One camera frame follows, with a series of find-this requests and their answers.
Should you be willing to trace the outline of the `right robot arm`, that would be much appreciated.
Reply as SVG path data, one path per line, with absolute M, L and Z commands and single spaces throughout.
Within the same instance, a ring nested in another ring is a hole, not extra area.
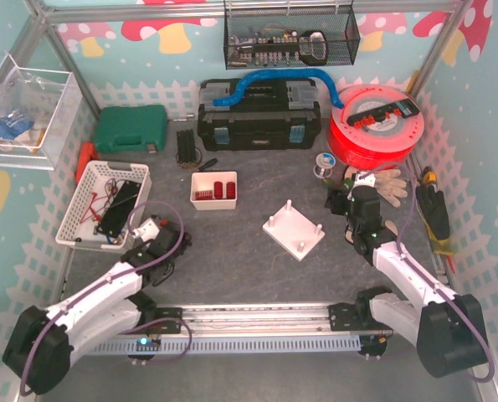
M 405 295 L 383 287 L 357 296 L 357 316 L 390 327 L 416 348 L 419 360 L 435 378 L 487 365 L 486 383 L 495 365 L 480 302 L 437 281 L 407 251 L 382 221 L 380 198 L 371 184 L 345 181 L 330 188 L 326 207 L 346 218 L 346 237 L 355 251 L 382 272 Z

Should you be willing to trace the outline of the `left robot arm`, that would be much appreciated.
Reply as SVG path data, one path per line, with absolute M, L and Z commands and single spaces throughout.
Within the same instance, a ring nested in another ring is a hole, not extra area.
M 82 356 L 115 335 L 138 333 L 140 345 L 156 346 L 163 334 L 186 326 L 180 307 L 159 307 L 144 290 L 172 275 L 192 236 L 156 216 L 133 233 L 139 245 L 99 279 L 50 307 L 31 306 L 19 315 L 2 361 L 20 378 L 22 396 L 48 393 Z

